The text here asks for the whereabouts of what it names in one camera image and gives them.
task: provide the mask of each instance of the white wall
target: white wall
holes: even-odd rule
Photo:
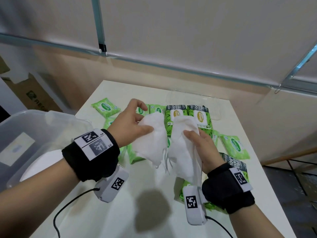
[[[177,88],[230,100],[260,160],[316,146],[314,96],[286,91],[274,94],[270,88],[49,47],[34,47],[33,51],[35,59],[30,65],[39,73],[49,74],[46,82],[59,90],[72,110],[78,110],[102,80]]]

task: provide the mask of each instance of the black cable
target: black cable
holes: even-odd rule
[[[100,190],[100,188],[93,188],[90,190],[85,191],[84,193],[81,193],[79,196],[76,196],[75,198],[73,198],[70,202],[68,202],[63,208],[60,209],[60,211],[55,215],[54,220],[53,220],[53,226],[57,232],[58,238],[61,238],[61,234],[59,233],[59,230],[56,226],[56,218],[57,216],[60,214],[60,212],[62,212],[70,203],[72,203],[74,200],[78,199],[79,197],[83,196],[84,194],[90,192],[90,191],[95,191],[95,190]]]
[[[220,224],[218,221],[216,221],[215,219],[213,219],[213,218],[211,218],[211,217],[209,217],[209,216],[205,216],[205,217],[206,217],[206,219],[215,221],[218,225],[220,225],[220,226],[229,234],[229,236],[230,236],[231,238],[233,238],[233,236],[230,234],[230,232],[229,232],[222,224]]]

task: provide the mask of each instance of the white table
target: white table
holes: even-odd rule
[[[122,110],[131,98],[149,104],[166,105],[166,97],[170,92],[103,81],[76,117],[88,119],[93,127],[102,128],[105,119],[90,104],[107,97]],[[248,150],[251,159],[244,162],[247,164],[250,183],[254,188],[252,194],[256,204],[286,238],[295,238],[230,102],[218,100],[218,103],[222,118],[212,121],[213,128],[222,134],[239,136]],[[225,153],[221,141],[218,142],[218,150]],[[229,237],[213,221],[208,221],[203,226],[191,226],[187,223],[184,204],[175,198],[175,194],[178,194],[182,187],[182,181],[176,178],[174,172],[166,174],[162,165],[155,169],[147,160],[130,165],[127,155],[120,164],[129,171],[129,179],[115,200],[107,204],[98,200],[93,193],[82,196],[60,226],[62,237]],[[83,183],[81,192],[93,188],[94,184],[93,181]],[[235,236],[228,215],[218,211],[207,211],[207,214],[223,224]]]

